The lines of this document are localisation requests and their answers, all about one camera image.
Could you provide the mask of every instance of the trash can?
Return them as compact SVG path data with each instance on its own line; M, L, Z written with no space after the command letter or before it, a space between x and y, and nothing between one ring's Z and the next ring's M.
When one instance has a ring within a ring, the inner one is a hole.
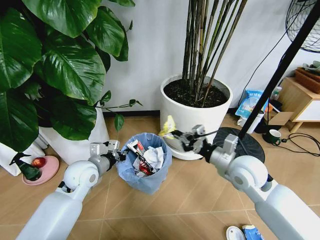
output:
M126 150L127 144L139 140L144 149L148 149L149 146L153 148L162 147L163 150L163 165L157 172L152 175L139 177L135 174L133 163L137 158L137 155L132 151L129 151L126 155L125 161L119 161L116 163L116 168L119 176L125 180L131 187L138 189L146 194L154 194L159 188L161 183L166 179L168 174L168 168L172 163L172 153L163 139L153 133L140 133L131 137L123 146L122 152Z

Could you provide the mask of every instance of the soil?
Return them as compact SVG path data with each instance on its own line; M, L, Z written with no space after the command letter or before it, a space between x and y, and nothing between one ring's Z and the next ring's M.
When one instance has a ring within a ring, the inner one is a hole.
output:
M202 92L205 93L208 85L204 85ZM177 103L188 107L201 108L203 99L195 102L194 94L189 94L189 90L181 87L181 79L170 82L163 89L165 95ZM206 97L204 108L213 108L227 102L227 97L217 87L211 86Z

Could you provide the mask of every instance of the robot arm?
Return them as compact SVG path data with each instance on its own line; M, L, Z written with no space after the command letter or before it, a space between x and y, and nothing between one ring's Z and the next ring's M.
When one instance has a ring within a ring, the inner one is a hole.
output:
M124 160L119 141L90 144L89 160L76 161L64 172L63 181L29 219L17 240L67 239L82 210L82 202L116 161Z
M235 158L238 137L229 134L223 147L207 143L204 127L192 132L173 132L185 151L194 151L213 164L220 176L254 202L261 219L281 240L314 240L320 228L320 218L288 187L278 184L266 166L256 157Z

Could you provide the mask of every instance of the wooden cabinet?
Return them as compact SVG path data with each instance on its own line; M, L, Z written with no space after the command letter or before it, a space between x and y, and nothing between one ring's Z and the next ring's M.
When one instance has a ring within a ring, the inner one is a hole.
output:
M296 124L294 133L303 122L320 122L320 94L314 93L298 83L294 77L286 77L281 83L279 102L282 111L293 112L290 120Z

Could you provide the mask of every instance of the white planter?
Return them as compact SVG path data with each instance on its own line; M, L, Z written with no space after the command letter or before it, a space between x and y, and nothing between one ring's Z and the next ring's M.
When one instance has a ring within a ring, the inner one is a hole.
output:
M52 127L39 127L42 141L49 144L68 165L88 160L90 157L90 143L104 143L109 141L109 135L101 108L96 108L96 122L88 140L68 140L62 137Z
M228 98L227 102L215 107L196 108L185 106L167 97L164 93L164 87L169 83L181 79L181 75L175 75L164 80L161 84L161 108L160 108L160 127L162 128L167 121L169 115L173 117L177 130L182 132L190 132L191 129L198 124L204 125L206 133L214 132L219 129L233 99L231 89L224 83L215 80L213 86L220 89ZM210 78L205 77L205 82L209 82ZM212 143L215 134L207 136L207 141ZM165 139L165 142L171 148L172 155L183 160L195 160L202 158L201 155L193 152L184 152L181 143L177 139Z

